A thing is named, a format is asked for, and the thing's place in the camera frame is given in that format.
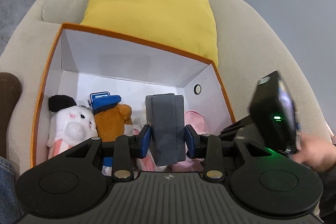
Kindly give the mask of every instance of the yellow pillow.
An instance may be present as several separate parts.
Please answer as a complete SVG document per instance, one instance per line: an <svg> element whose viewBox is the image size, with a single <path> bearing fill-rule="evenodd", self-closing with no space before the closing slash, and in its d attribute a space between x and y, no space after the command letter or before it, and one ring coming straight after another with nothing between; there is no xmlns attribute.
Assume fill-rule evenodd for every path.
<svg viewBox="0 0 336 224"><path fill-rule="evenodd" d="M89 0L81 24L179 48L218 65L208 0Z"/></svg>

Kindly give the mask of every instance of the plush dog's black ear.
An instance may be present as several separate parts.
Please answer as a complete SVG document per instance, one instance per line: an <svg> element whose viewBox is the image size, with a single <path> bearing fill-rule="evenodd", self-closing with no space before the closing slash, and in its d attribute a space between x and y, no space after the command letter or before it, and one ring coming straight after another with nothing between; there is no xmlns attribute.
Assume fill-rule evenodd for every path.
<svg viewBox="0 0 336 224"><path fill-rule="evenodd" d="M57 112L61 109L65 109L71 106L76 106L75 100L68 95L54 95L48 100L49 110L51 112Z"/></svg>

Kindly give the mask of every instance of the denim pant leg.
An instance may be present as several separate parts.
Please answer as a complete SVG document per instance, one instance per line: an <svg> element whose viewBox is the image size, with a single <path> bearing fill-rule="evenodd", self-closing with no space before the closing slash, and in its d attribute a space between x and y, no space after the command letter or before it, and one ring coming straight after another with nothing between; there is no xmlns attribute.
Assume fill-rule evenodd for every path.
<svg viewBox="0 0 336 224"><path fill-rule="evenodd" d="M0 157L0 224L13 224L21 217L14 185L13 166Z"/></svg>

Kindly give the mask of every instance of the black sleeve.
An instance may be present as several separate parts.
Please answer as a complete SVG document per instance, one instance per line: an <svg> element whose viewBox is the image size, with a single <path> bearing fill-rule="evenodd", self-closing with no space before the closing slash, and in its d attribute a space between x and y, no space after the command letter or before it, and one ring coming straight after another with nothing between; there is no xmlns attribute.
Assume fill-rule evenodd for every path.
<svg viewBox="0 0 336 224"><path fill-rule="evenodd" d="M320 174L323 193L320 200L320 218L325 224L336 223L336 166Z"/></svg>

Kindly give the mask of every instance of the blue plush hat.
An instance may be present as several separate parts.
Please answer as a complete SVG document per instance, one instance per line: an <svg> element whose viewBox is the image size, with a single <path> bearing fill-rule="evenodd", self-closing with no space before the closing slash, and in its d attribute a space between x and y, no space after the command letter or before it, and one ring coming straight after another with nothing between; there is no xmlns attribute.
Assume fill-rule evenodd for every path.
<svg viewBox="0 0 336 224"><path fill-rule="evenodd" d="M119 95L103 96L99 98L94 98L91 103L91 108L93 114L98 114L99 112L114 108L118 103L121 102L121 97Z"/></svg>

